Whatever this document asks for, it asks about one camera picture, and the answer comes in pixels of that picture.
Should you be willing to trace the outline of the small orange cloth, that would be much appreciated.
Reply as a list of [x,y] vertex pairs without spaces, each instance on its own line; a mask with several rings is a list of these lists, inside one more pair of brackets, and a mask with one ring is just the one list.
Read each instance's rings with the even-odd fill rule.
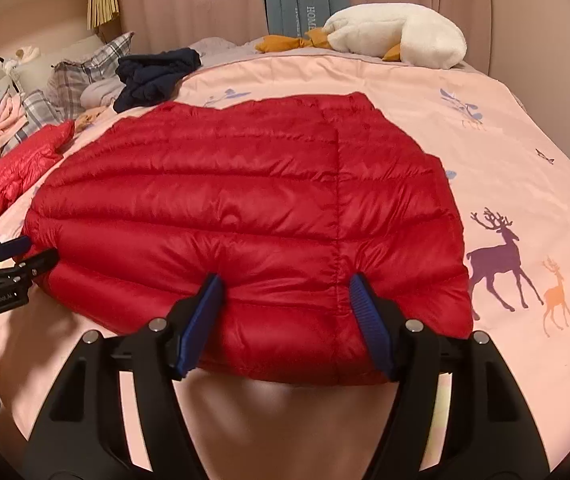
[[115,114],[111,106],[99,106],[84,110],[74,121],[74,133],[81,133],[87,128],[106,122],[106,120],[113,118]]

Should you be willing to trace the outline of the red quilted down jacket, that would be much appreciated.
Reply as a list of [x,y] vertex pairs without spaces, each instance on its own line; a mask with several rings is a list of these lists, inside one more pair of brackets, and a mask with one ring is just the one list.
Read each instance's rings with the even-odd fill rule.
[[42,289],[119,334],[218,274],[226,300],[200,364],[219,373],[380,382],[355,274],[436,333],[472,329],[442,163],[361,93],[122,118],[45,179],[22,230],[35,252],[58,250]]

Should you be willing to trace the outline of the yellow tassel hanging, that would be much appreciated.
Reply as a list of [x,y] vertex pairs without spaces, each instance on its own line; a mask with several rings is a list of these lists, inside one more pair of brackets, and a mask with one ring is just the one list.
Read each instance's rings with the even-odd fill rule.
[[119,13],[120,6],[118,0],[87,0],[87,28],[99,28],[111,22]]

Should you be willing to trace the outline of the white goose plush toy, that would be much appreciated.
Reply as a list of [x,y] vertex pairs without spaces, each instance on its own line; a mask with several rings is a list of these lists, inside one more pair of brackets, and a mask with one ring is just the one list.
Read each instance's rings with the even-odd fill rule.
[[415,3],[363,3],[332,14],[322,27],[301,38],[268,35],[261,53],[319,48],[341,53],[449,70],[463,61],[467,41],[445,16]]

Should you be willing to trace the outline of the grey folded blanket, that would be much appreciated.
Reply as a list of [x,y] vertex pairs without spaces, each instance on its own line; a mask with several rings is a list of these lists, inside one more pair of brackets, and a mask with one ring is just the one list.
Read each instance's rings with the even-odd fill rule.
[[110,77],[93,82],[87,86],[81,96],[80,103],[84,110],[111,105],[125,88],[118,77]]

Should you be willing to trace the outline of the navy blue folded garment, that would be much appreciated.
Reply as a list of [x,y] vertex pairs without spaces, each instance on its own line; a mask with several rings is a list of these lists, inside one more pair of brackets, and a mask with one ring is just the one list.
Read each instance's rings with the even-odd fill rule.
[[200,66],[200,55],[191,48],[120,58],[116,74],[124,88],[114,100],[114,110],[123,113],[133,107],[166,102],[176,84]]

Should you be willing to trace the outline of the plaid grey pillow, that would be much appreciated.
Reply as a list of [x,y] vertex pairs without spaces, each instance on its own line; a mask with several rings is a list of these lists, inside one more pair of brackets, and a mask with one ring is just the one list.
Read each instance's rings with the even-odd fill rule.
[[116,76],[120,58],[129,55],[134,32],[126,32],[103,44],[82,60],[47,61],[37,58],[16,67],[12,74],[27,123],[3,146],[8,154],[29,136],[47,125],[76,119],[84,112],[81,96],[87,87]]

